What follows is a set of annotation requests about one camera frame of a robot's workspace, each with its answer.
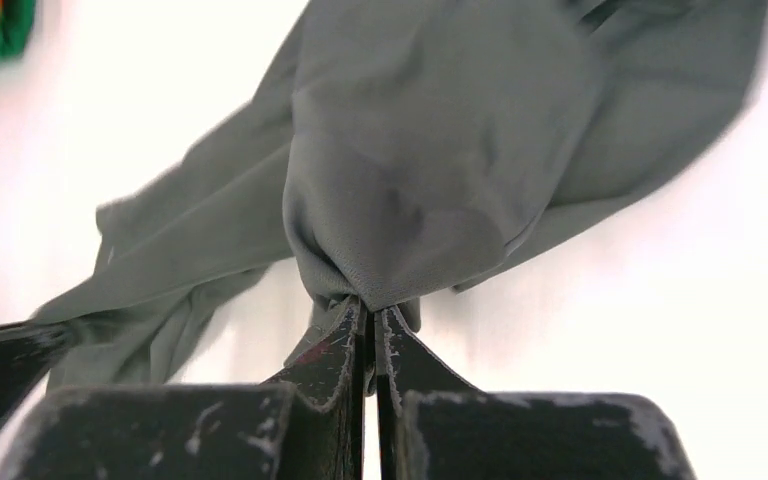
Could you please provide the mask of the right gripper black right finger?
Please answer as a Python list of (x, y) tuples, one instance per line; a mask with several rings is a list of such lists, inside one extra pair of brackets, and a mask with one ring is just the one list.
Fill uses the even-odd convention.
[(477, 389), (452, 370), (410, 330), (398, 306), (374, 314), (375, 386), (381, 477), (396, 480), (397, 424), (409, 391), (470, 392)]

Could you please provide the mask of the grey t shirt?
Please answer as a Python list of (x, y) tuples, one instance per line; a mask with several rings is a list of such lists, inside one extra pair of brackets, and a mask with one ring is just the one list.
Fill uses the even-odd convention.
[(50, 389), (162, 384), (294, 258), (313, 303), (469, 289), (687, 168), (742, 110), (767, 1), (312, 1), (252, 100), (99, 208), (93, 275), (39, 324)]

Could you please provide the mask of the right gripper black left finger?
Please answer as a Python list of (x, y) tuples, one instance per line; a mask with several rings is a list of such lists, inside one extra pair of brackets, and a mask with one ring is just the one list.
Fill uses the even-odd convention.
[(363, 477), (366, 310), (348, 298), (317, 344), (266, 380), (294, 387), (277, 479)]

